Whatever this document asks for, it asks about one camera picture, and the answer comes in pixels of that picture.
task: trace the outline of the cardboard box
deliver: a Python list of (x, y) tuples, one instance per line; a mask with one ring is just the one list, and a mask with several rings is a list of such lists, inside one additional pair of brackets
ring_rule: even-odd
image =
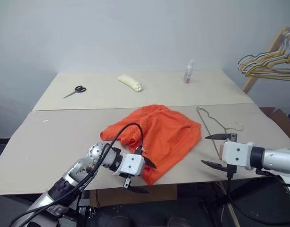
[(149, 193), (135, 193), (124, 188), (98, 189), (90, 192), (90, 206), (104, 207), (119, 204), (167, 201), (177, 199), (176, 184), (141, 186)]
[(260, 107), (261, 111), (271, 118), (290, 138), (290, 118), (281, 110), (274, 107)]

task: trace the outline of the beige tabletop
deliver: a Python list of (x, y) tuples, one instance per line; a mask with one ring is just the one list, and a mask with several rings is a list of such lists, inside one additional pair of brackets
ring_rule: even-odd
[[(256, 104), (202, 107), (228, 127), (239, 127), (234, 122), (242, 124), (244, 130), (238, 132), (239, 142), (252, 141), (257, 146), (273, 149), (290, 147), (290, 139)], [(202, 123), (195, 106), (170, 108)], [(92, 144), (100, 141), (99, 134), (103, 129), (134, 110), (125, 108), (32, 111), (11, 137), (0, 157), (0, 194), (39, 193), (48, 190), (77, 159), (86, 155)], [(212, 133), (223, 133), (222, 128), (204, 113), (203, 117)], [(202, 140), (156, 184), (226, 180), (224, 172), (201, 163), (202, 159), (222, 163), (217, 157), (212, 141), (204, 139), (207, 135), (207, 131), (202, 127)], [(249, 177), (257, 175), (238, 168), (235, 179)], [(135, 185), (145, 184), (140, 177), (133, 178), (132, 182)], [(101, 167), (87, 189), (114, 188), (122, 185), (123, 178), (113, 176), (110, 170)]]
[[(59, 73), (39, 99), (34, 111), (138, 108), (166, 106), (227, 105), (253, 101), (221, 70), (193, 71), (189, 84), (183, 71), (128, 72), (143, 86), (135, 92), (117, 78), (122, 73)], [(87, 88), (71, 93), (77, 85)]]

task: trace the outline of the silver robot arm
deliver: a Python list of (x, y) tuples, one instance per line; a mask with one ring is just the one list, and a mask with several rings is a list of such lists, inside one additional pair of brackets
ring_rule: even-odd
[[(65, 174), (54, 184), (54, 186), (43, 193), (28, 210), (33, 210), (54, 202), (56, 199), (65, 195), (78, 185), (93, 169), (99, 159), (100, 154), (103, 152), (104, 143), (97, 143), (93, 145), (86, 156), (79, 159)], [(138, 187), (131, 186), (131, 177), (141, 175), (145, 164), (155, 167), (154, 164), (147, 163), (146, 158), (142, 154), (142, 150), (136, 150), (134, 154), (120, 154), (121, 150), (118, 148), (111, 148), (102, 162), (102, 166), (109, 168), (118, 175), (126, 178), (124, 188), (134, 192), (146, 193)], [(45, 213), (41, 213), (32, 219), (31, 222), (39, 227), (55, 227), (58, 225), (58, 218), (62, 217), (69, 210), (70, 204), (77, 198), (79, 194), (87, 187), (87, 185), (95, 178), (97, 172), (83, 184), (76, 193), (73, 193), (68, 198), (62, 200), (60, 203), (49, 207)], [(12, 226), (19, 227), (27, 218), (33, 213), (26, 214), (18, 219)]]
[(230, 165), (273, 170), (290, 184), (290, 148), (272, 150), (253, 146), (253, 143), (224, 142), (220, 147), (220, 159)]

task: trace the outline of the orange shirt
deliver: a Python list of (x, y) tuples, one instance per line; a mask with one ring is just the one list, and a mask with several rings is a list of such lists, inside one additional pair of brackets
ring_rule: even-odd
[[(101, 132), (102, 140), (112, 140), (126, 124), (138, 123), (144, 133), (143, 156), (149, 158), (156, 169), (145, 166), (142, 177), (148, 185), (154, 184), (164, 173), (184, 158), (201, 139), (201, 125), (180, 112), (164, 105), (148, 105), (137, 109), (120, 122)], [(137, 126), (129, 126), (119, 136), (122, 145), (133, 153), (139, 146), (141, 134)]]

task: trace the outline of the black cable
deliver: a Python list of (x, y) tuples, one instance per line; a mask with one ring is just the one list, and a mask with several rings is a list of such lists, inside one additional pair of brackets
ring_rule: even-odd
[(98, 170), (98, 168), (101, 166), (102, 162), (104, 161), (106, 155), (108, 154), (109, 150), (111, 149), (111, 147), (113, 146), (113, 144), (115, 143), (115, 141), (118, 139), (118, 137), (120, 136), (120, 134), (126, 129), (128, 128), (129, 126), (131, 125), (136, 125), (139, 130), (140, 130), (140, 133), (141, 133), (141, 144), (140, 144), (140, 148), (142, 148), (142, 145), (143, 145), (143, 141), (144, 141), (144, 135), (143, 135), (143, 131), (140, 127), (139, 124), (137, 123), (129, 123), (127, 125), (125, 125), (117, 134), (116, 136), (114, 137), (114, 139), (111, 141), (110, 144), (105, 144), (105, 146), (103, 147), (103, 151), (102, 153), (100, 154), (99, 158), (98, 158), (98, 161), (96, 163), (96, 165), (94, 166), (94, 168), (91, 170), (91, 172), (78, 184), (76, 185), (71, 191), (69, 191), (68, 193), (66, 193), (65, 195), (61, 196), (60, 198), (58, 198), (57, 200), (55, 200), (54, 202), (46, 205), (46, 206), (42, 206), (42, 207), (39, 207), (39, 208), (36, 208), (36, 209), (33, 209), (33, 210), (29, 210), (29, 211), (26, 211), (24, 212), (23, 214), (17, 216), (15, 219), (12, 220), (11, 224), (10, 224), (10, 227), (13, 225), (14, 222), (16, 222), (20, 217), (26, 215), (26, 214), (29, 214), (31, 212), (35, 212), (33, 215), (31, 215), (28, 219), (26, 219), (21, 225), (20, 227), (23, 227), (25, 224), (27, 224), (29, 221), (31, 221), (35, 216), (37, 216), (39, 213), (41, 213), (42, 211), (46, 210), (47, 208), (59, 203), (60, 201), (62, 201), (63, 199), (65, 199), (67, 196), (71, 195), (72, 193), (74, 193), (77, 189), (79, 189), (84, 183), (86, 183), (94, 174), (95, 172)]
[(76, 209), (75, 209), (75, 211), (76, 211), (77, 213), (79, 213), (79, 201), (80, 201), (81, 198), (82, 198), (82, 193), (78, 196), (78, 199), (77, 199), (77, 207), (76, 207)]
[(281, 183), (283, 186), (290, 187), (290, 183)]
[(230, 195), (230, 187), (231, 187), (231, 179), (228, 178), (227, 198), (230, 201), (230, 203), (232, 204), (232, 206), (235, 209), (237, 209), (241, 214), (245, 215), (247, 218), (249, 218), (249, 219), (251, 219), (253, 221), (256, 221), (258, 223), (267, 225), (267, 226), (288, 226), (288, 225), (290, 225), (290, 221), (289, 222), (267, 222), (267, 221), (259, 220), (259, 219), (255, 218), (255, 217), (252, 217), (252, 216), (248, 215), (247, 213), (243, 212), (240, 209), (240, 207), (237, 204), (235, 204), (235, 202), (232, 200), (231, 195)]
[[(103, 156), (103, 153), (104, 153), (104, 150), (105, 150), (105, 148), (106, 148), (106, 146), (107, 145), (109, 145), (108, 143), (107, 144), (105, 144), (105, 146), (103, 147), (103, 151), (102, 151), (102, 153), (100, 154), (100, 156), (99, 156), (99, 158), (98, 158), (98, 161), (97, 161), (97, 163), (96, 163), (96, 165), (94, 166), (94, 168), (93, 168), (93, 170), (94, 169), (98, 169), (98, 167), (97, 167), (97, 165), (98, 165), (98, 163), (99, 163), (99, 160), (102, 158), (102, 156)], [(50, 203), (50, 204), (48, 204), (48, 205), (45, 205), (45, 206), (41, 206), (41, 207), (38, 207), (38, 208), (35, 208), (35, 209), (32, 209), (32, 210), (28, 210), (28, 211), (26, 211), (26, 212), (24, 212), (24, 213), (22, 213), (22, 214), (20, 214), (19, 216), (17, 216), (16, 218), (14, 218), (12, 221), (11, 221), (11, 223), (10, 223), (10, 225), (9, 225), (9, 227), (11, 227), (19, 218), (21, 218), (22, 216), (25, 216), (26, 214), (29, 214), (29, 213), (32, 213), (32, 212), (38, 212), (38, 211), (40, 211), (40, 212), (42, 212), (42, 209), (43, 210), (46, 210), (47, 208), (49, 208), (50, 206), (53, 206), (53, 205), (55, 205), (56, 203), (58, 203), (58, 202), (60, 202), (60, 201), (62, 201), (63, 199), (65, 199), (67, 196), (69, 196), (69, 195), (71, 195), (72, 193), (74, 193), (78, 188), (80, 188), (80, 186), (82, 186), (87, 180), (89, 180), (90, 179), (90, 177), (91, 177), (91, 172), (80, 182), (80, 183), (78, 183), (71, 191), (69, 191), (69, 192), (67, 192), (66, 194), (64, 194), (63, 196), (61, 196), (60, 198), (58, 198), (57, 200), (55, 200), (54, 202), (52, 202), (52, 203)]]

